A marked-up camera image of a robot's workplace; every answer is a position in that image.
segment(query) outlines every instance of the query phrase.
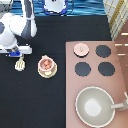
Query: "burner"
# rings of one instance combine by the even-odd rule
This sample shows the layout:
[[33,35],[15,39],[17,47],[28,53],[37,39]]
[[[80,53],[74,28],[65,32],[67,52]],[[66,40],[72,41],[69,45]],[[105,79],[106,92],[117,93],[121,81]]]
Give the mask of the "burner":
[[79,76],[87,76],[91,71],[89,64],[86,62],[79,62],[75,66],[75,72]]
[[96,48],[96,54],[100,57],[108,57],[111,54],[111,49],[106,45],[99,45]]
[[112,76],[115,72],[114,66],[109,62],[100,63],[98,70],[103,76]]
[[88,55],[89,48],[86,44],[79,43],[74,46],[74,54],[79,58],[84,58]]

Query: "small cup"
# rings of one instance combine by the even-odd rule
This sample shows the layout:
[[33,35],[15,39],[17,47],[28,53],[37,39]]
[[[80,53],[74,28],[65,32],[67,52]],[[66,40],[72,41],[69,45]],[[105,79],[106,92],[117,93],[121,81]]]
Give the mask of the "small cup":
[[[44,65],[44,62],[48,60],[50,62],[50,68],[46,69],[46,66]],[[51,76],[52,73],[56,70],[55,68],[55,62],[53,61],[53,59],[49,58],[48,56],[42,56],[42,59],[39,61],[38,63],[38,72],[41,76]]]

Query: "pink stove top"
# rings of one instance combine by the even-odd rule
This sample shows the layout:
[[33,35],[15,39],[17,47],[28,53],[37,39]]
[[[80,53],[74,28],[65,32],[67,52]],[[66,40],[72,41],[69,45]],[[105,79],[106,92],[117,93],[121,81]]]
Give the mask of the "pink stove top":
[[[84,43],[89,47],[89,53],[84,58],[79,58],[73,52],[74,46],[78,43]],[[111,49],[111,54],[105,58],[98,56],[96,48],[99,45],[108,46]],[[86,62],[90,66],[91,71],[88,75],[77,75],[75,67],[79,62]],[[111,76],[102,75],[98,70],[98,66],[102,62],[111,63],[114,67],[114,74]],[[125,100],[126,87],[114,41],[66,42],[66,128],[90,128],[80,120],[75,108],[78,93],[89,86],[106,90],[115,103]],[[105,128],[128,128],[128,110],[123,112],[116,110],[113,121]]]

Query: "black tablecloth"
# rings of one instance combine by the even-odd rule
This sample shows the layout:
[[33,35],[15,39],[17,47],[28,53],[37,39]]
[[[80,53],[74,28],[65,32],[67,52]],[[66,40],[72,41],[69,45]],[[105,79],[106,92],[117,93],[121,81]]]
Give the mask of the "black tablecloth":
[[[24,71],[14,68],[18,58],[0,55],[0,128],[65,128],[65,42],[111,40],[107,16],[36,17],[36,24],[34,38],[16,36],[21,45],[33,48],[25,56]],[[37,72],[45,54],[58,65],[57,74],[50,79]]]

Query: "bowl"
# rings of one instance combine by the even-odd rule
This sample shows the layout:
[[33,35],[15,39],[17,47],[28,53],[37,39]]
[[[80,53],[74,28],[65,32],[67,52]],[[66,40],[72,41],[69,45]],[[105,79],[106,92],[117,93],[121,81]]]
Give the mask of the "bowl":
[[76,112],[87,125],[100,128],[108,125],[114,118],[115,109],[112,97],[99,87],[87,87],[76,98]]

